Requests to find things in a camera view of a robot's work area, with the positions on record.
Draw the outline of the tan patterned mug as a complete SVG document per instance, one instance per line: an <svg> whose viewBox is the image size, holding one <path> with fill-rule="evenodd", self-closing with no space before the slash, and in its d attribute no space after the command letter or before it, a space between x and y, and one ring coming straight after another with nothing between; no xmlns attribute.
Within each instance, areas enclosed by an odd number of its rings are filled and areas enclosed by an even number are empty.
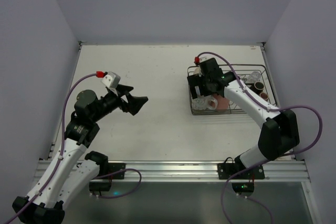
<svg viewBox="0 0 336 224"><path fill-rule="evenodd" d="M261 92L261 93L259 94L259 96L260 96L263 100L265 100L266 102L269 101L269 96L268 96L267 93Z"/></svg>

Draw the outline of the left controller box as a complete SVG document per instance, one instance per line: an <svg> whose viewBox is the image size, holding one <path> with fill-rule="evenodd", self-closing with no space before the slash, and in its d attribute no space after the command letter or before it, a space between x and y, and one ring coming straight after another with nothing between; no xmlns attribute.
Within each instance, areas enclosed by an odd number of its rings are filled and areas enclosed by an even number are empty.
<svg viewBox="0 0 336 224"><path fill-rule="evenodd" d="M102 192L108 192L111 189L111 182L90 182L89 191L91 193L98 193L101 195Z"/></svg>

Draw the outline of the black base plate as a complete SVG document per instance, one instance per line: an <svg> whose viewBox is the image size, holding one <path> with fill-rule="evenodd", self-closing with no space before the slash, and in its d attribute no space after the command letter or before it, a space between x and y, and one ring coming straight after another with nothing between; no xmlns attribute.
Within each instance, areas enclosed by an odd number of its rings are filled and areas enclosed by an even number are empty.
<svg viewBox="0 0 336 224"><path fill-rule="evenodd" d="M238 165L235 163L218 163L217 173L219 179L228 179L235 173L239 172ZM262 166L257 166L251 170L248 170L240 175L235 176L233 179L265 179L265 173Z"/></svg>
<svg viewBox="0 0 336 224"><path fill-rule="evenodd" d="M124 179L124 175L125 172L120 172L117 173L120 170L124 170L126 168L126 164L125 163L109 163L109 174L113 173L113 175L109 176L110 180L113 179L118 179L118 180L122 180Z"/></svg>

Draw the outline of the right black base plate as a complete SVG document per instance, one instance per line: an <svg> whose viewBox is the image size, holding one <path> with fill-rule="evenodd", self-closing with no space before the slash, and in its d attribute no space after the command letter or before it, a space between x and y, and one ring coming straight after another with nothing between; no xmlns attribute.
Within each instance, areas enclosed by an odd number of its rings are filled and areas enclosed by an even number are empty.
<svg viewBox="0 0 336 224"><path fill-rule="evenodd" d="M235 163L218 163L217 173L219 179L228 179L235 173L239 172L238 165ZM262 166L257 166L251 170L248 170L240 175L235 176L233 179L265 179L265 173Z"/></svg>

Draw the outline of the white floral mug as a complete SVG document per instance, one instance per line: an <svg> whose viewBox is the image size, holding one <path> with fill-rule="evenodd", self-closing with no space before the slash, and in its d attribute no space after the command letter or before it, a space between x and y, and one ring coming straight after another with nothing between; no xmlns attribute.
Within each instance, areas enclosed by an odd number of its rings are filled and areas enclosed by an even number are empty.
<svg viewBox="0 0 336 224"><path fill-rule="evenodd" d="M213 96L198 97L192 100L192 108L194 110L204 111L204 110L216 110L218 106L218 101Z"/></svg>

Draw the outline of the clear glass cup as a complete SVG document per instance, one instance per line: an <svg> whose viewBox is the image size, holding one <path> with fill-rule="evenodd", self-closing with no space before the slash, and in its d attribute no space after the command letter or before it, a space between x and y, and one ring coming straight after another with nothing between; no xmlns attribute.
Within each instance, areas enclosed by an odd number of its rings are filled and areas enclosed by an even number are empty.
<svg viewBox="0 0 336 224"><path fill-rule="evenodd" d="M247 83L255 83L261 80L261 73L259 71L253 71L247 78Z"/></svg>

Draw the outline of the aluminium mounting rail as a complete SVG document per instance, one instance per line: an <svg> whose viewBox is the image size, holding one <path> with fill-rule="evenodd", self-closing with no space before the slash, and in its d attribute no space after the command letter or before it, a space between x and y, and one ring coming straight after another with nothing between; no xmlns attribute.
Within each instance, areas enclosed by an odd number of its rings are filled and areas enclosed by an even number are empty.
<svg viewBox="0 0 336 224"><path fill-rule="evenodd" d="M224 182L230 177L220 161L109 161L109 171L133 168L143 182ZM232 182L308 182L303 161L273 161L238 175Z"/></svg>

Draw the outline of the controller box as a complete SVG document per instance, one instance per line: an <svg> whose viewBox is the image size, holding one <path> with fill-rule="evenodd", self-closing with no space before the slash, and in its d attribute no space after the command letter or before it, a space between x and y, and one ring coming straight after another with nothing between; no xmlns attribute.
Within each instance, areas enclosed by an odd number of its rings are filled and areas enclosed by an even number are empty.
<svg viewBox="0 0 336 224"><path fill-rule="evenodd" d="M102 192L108 192L111 189L111 182L90 182L89 191L91 193L98 193L101 195Z"/></svg>
<svg viewBox="0 0 336 224"><path fill-rule="evenodd" d="M237 195L247 198L253 194L255 190L255 184L253 182L232 183L232 189Z"/></svg>

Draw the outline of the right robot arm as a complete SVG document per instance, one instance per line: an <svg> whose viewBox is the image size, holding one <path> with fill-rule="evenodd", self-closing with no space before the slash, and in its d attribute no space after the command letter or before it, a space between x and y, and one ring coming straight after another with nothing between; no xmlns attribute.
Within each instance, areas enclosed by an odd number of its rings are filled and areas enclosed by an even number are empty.
<svg viewBox="0 0 336 224"><path fill-rule="evenodd" d="M187 77L193 99L214 94L226 98L261 129L257 144L234 159L238 170L273 161L299 144L297 117L292 110L281 112L246 86L234 70L223 72L214 58L196 57L195 64L197 73Z"/></svg>

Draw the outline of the dark brown mug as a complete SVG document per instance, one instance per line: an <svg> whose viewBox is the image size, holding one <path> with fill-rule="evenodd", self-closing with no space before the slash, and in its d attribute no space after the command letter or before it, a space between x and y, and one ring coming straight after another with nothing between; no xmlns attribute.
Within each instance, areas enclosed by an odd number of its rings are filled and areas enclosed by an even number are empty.
<svg viewBox="0 0 336 224"><path fill-rule="evenodd" d="M257 82L254 83L253 87L254 87L255 90L258 90L258 91L262 92L265 86L262 82L257 81Z"/></svg>

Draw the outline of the beige patterned mug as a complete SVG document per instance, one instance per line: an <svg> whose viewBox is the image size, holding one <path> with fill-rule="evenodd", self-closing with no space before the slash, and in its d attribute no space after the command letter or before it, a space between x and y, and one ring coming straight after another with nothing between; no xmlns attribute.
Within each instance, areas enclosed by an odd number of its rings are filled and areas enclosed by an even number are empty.
<svg viewBox="0 0 336 224"><path fill-rule="evenodd" d="M201 72L201 69L199 67L197 67L194 72L193 72L194 75L198 75L198 76L201 76L202 75L202 72Z"/></svg>

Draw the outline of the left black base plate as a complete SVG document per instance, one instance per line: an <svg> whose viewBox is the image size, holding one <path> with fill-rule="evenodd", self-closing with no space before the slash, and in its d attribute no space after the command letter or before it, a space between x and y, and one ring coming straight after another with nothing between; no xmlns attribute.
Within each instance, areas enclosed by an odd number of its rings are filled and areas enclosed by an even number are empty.
<svg viewBox="0 0 336 224"><path fill-rule="evenodd" d="M120 172L117 173L120 170L124 170L126 168L126 164L125 163L109 163L109 174L113 173L113 175L109 176L110 180L113 179L118 179L118 180L122 180L124 179L124 175L125 172Z"/></svg>

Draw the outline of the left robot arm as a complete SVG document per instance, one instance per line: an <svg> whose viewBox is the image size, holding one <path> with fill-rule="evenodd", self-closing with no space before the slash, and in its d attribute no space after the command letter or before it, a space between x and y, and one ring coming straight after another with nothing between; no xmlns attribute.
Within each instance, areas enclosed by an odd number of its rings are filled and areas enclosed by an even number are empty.
<svg viewBox="0 0 336 224"><path fill-rule="evenodd" d="M109 175L108 157L86 151L100 130L99 120L115 109L136 115L148 101L132 96L132 90L119 84L101 98L92 90L77 95L57 154L27 196L17 197L12 204L22 223L62 223L65 210L82 189L95 177Z"/></svg>

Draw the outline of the pink plastic cup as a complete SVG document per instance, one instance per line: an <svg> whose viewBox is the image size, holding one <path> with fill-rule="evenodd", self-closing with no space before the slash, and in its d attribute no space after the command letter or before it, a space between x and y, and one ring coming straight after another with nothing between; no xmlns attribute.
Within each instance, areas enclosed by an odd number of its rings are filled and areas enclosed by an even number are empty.
<svg viewBox="0 0 336 224"><path fill-rule="evenodd" d="M227 110L228 109L230 101L227 98L217 95L215 99L217 100L216 110Z"/></svg>

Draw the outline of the right controller box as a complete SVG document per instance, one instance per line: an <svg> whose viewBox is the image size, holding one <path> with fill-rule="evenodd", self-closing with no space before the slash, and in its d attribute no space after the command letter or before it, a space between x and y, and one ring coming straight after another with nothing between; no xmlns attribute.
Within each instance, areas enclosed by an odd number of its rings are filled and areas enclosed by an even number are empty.
<svg viewBox="0 0 336 224"><path fill-rule="evenodd" d="M255 184L253 182L232 183L232 189L237 195L247 198L253 194L255 190Z"/></svg>

